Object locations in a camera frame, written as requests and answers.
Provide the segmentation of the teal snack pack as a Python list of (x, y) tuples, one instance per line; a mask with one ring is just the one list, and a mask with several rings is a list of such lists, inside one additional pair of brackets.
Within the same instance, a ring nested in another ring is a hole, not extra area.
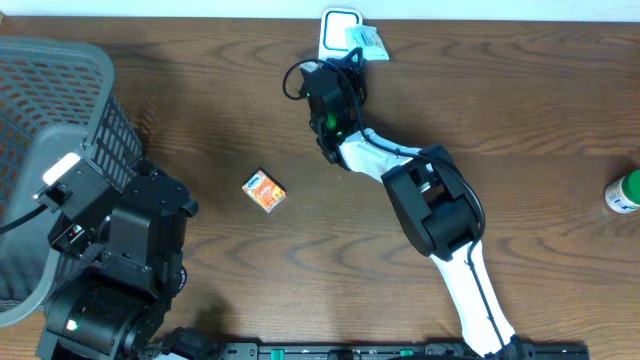
[(347, 49), (361, 48), (363, 59), (369, 61), (389, 61), (389, 54), (376, 27), (356, 25), (345, 29)]

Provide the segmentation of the orange tissue box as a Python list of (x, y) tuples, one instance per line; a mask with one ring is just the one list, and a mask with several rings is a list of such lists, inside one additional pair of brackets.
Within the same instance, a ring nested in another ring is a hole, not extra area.
[(244, 193), (270, 213), (286, 198), (286, 191), (263, 170), (256, 171), (242, 186)]

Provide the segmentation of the green lid jar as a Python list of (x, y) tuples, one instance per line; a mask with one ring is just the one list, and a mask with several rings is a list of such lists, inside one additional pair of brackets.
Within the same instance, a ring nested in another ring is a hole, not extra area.
[(639, 170), (621, 177), (611, 183), (604, 192), (609, 208), (617, 213), (632, 213), (639, 209)]

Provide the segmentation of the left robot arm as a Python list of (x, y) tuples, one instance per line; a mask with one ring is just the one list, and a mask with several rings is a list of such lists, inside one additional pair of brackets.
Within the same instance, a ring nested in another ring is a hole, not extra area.
[(41, 359), (154, 359), (152, 343), (186, 284), (182, 247), (198, 204), (181, 182), (142, 158), (123, 188), (80, 161), (42, 192), (61, 215), (52, 250), (74, 260), (45, 305)]

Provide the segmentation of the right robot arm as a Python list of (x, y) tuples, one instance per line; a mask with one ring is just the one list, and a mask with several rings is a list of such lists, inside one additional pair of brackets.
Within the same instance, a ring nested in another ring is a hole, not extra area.
[(431, 259), (457, 310), (466, 345), (486, 359), (516, 359), (522, 344), (504, 315), (483, 258), (486, 215), (441, 145), (407, 147), (365, 126), (365, 64), (356, 48), (338, 59), (296, 63), (298, 98), (327, 161), (380, 182), (413, 248)]

